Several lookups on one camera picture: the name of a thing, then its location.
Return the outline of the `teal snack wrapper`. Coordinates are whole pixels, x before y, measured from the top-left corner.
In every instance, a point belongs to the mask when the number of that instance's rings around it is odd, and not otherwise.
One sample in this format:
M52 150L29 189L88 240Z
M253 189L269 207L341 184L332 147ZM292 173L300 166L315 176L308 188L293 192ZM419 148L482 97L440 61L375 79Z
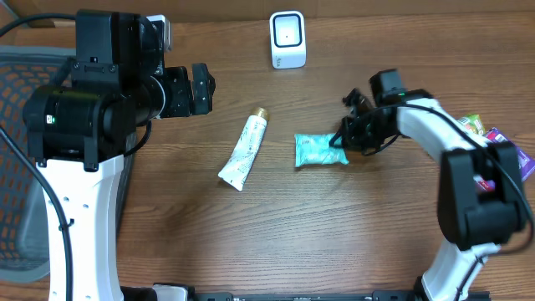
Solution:
M329 141L334 134L295 134L295 166L348 165L344 148L332 148Z

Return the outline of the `white tube gold cap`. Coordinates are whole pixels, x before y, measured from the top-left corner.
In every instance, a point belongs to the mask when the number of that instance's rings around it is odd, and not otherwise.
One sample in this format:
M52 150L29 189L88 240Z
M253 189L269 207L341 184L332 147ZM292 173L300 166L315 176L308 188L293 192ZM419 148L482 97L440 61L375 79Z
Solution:
M248 116L242 133L226 165L218 176L238 191L242 191L262 144L269 121L266 109L257 107Z

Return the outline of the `green juice pouch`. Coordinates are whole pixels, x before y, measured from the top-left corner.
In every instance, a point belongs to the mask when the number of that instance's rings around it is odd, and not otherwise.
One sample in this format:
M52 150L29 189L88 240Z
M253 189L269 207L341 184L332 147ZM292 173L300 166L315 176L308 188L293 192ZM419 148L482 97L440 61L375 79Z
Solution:
M464 115L458 122L477 135L485 135L487 132L482 123L482 118L478 114Z

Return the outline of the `purple pad package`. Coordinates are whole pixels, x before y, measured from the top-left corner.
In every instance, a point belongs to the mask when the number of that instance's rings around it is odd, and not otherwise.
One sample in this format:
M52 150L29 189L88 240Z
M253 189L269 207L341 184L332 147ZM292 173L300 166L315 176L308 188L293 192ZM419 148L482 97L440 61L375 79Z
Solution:
M497 128L491 128L484 136L494 143L510 142ZM520 147L517 146L516 149L522 181L525 181L534 172L534 159ZM483 180L480 176L475 176L474 179L479 191L493 191L495 188L493 181Z

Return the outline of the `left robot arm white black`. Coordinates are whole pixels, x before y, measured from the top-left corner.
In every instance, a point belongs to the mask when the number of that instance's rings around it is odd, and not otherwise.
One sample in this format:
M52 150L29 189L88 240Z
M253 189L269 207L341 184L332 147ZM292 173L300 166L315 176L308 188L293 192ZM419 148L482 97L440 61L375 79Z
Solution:
M161 15L81 10L76 55L61 80L23 108L48 219L52 300L189 300L190 288L120 285L117 198L130 137L154 119L211 112L216 82L204 63L168 68L171 26Z

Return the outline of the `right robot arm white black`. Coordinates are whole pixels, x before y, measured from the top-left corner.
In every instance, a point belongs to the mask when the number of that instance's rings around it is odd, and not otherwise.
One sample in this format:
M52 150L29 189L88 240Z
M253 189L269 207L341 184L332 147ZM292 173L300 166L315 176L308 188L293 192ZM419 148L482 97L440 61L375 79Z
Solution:
M393 300L485 300L470 293L490 258L521 253L534 235L507 249L511 237L534 229L517 150L511 142L490 142L469 131L424 89L408 90L395 69L369 79L373 97L358 89L343 97L350 109L330 146L372 156L398 137L417 142L440 167L437 220L444 237L431 266L411 291Z

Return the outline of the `white barcode scanner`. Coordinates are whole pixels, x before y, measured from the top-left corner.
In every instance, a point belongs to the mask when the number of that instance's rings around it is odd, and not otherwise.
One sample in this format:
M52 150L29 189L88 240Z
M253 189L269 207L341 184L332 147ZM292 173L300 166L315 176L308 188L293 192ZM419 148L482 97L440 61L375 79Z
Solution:
M269 31L275 69L296 69L306 64L305 22L299 11L273 13L269 19Z

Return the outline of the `black mesh basket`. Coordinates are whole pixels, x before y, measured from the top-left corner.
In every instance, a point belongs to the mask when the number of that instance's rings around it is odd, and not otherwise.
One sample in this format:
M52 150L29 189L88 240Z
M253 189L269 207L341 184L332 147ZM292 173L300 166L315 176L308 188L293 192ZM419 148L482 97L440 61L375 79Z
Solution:
M1 125L27 149L23 107L52 79L73 48L1 47ZM1 280L31 283L49 274L47 213L41 186L1 143Z

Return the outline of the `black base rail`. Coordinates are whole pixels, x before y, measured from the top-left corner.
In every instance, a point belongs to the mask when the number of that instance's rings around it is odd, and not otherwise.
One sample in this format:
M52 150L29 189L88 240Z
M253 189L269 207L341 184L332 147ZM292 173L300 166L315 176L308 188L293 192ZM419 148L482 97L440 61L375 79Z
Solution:
M425 298L407 290L375 290L373 293L327 294L245 294L194 293L191 301L424 301Z

